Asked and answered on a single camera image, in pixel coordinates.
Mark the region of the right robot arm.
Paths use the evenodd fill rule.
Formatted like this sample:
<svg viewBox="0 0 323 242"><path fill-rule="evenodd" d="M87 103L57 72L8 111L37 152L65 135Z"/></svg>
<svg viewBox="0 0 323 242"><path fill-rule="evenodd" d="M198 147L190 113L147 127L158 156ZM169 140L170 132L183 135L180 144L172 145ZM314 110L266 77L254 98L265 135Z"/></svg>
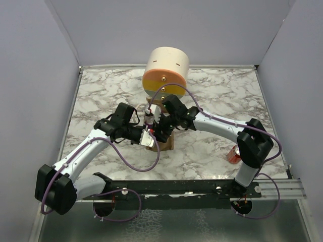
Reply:
<svg viewBox="0 0 323 242"><path fill-rule="evenodd" d="M176 95L162 101L168 115L154 118L153 130L158 141L165 142L172 131L181 126L185 130L203 131L226 138L237 144L242 165L233 179L231 191L244 197L250 184L261 170L274 143L261 122L252 118L248 122L234 121L212 115L197 106L187 108Z"/></svg>

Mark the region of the purple Fanta can back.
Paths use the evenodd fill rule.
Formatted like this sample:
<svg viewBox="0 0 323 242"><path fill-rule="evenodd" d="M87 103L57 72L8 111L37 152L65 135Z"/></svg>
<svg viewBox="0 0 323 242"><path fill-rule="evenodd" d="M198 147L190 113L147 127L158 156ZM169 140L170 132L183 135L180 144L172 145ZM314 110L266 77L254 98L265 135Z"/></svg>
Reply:
<svg viewBox="0 0 323 242"><path fill-rule="evenodd" d="M145 116L145 124L148 126L148 127L152 127L153 126L153 123L154 123L154 117L153 116Z"/></svg>

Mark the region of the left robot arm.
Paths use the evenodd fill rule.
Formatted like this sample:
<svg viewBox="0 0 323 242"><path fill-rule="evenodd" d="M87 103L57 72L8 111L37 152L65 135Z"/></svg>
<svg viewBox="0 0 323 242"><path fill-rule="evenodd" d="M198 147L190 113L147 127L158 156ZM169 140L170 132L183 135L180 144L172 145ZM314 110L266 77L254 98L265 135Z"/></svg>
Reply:
<svg viewBox="0 0 323 242"><path fill-rule="evenodd" d="M97 195L101 199L110 196L112 187L108 178L96 173L78 180L85 167L104 149L112 147L116 139L127 139L139 144L143 127L132 123L135 107L119 103L115 112L102 118L94 125L87 138L69 155L52 166L43 165L37 173L35 198L41 202L42 214L56 211L66 214L76 201Z"/></svg>

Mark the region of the red cola can front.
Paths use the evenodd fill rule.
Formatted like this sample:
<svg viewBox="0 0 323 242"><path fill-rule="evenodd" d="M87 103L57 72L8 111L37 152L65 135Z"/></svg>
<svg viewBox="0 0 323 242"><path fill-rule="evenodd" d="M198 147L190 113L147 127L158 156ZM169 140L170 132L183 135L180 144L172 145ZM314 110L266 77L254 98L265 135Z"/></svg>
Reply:
<svg viewBox="0 0 323 242"><path fill-rule="evenodd" d="M241 161L240 151L237 145L235 145L227 154L227 160L231 164L238 164Z"/></svg>

